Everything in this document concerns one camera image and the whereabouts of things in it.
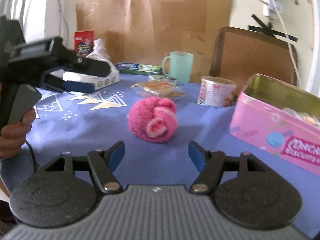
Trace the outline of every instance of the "metal pivot pin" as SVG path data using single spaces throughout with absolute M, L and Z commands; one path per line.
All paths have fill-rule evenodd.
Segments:
M 108 182 L 104 185 L 104 189 L 108 191 L 116 191 L 120 188 L 119 183 L 116 182 Z
M 208 190 L 208 186 L 206 184 L 202 184 L 202 183 L 194 184 L 194 185 L 192 185 L 192 190 L 194 192 L 205 192 Z

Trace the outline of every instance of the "human hand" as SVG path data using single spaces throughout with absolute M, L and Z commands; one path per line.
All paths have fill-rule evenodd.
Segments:
M 223 107 L 231 106 L 231 104 L 233 102 L 233 98 L 234 98 L 233 92 L 231 94 L 229 94 L 228 96 L 226 96 L 224 99 Z
M 36 119 L 36 112 L 30 109 L 22 118 L 22 122 L 12 123 L 0 131 L 0 158 L 11 158 L 17 155 L 26 142 L 26 135 L 31 130 L 31 124 Z

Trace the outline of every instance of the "pink tin box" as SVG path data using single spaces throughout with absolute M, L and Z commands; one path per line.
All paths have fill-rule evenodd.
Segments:
M 282 111 L 320 119 L 320 99 L 285 82 L 253 75 L 241 91 L 230 133 L 249 144 L 320 175 L 320 129 Z

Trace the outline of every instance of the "brown chair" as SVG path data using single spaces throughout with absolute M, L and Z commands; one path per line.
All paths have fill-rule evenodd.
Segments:
M 1 179 L 0 179 L 0 190 L 2 190 L 7 196 L 9 196 L 9 192 L 7 191 L 7 188 L 5 187 Z
M 292 46 L 297 62 L 297 52 Z M 261 73 L 289 84 L 296 84 L 296 74 L 288 44 L 263 33 L 223 27 L 218 31 L 210 75 L 234 81 L 238 95 L 251 75 Z

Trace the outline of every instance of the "food can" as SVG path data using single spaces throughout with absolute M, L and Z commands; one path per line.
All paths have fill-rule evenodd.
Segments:
M 232 96 L 236 83 L 219 77 L 202 77 L 198 104 L 223 107 L 227 97 Z

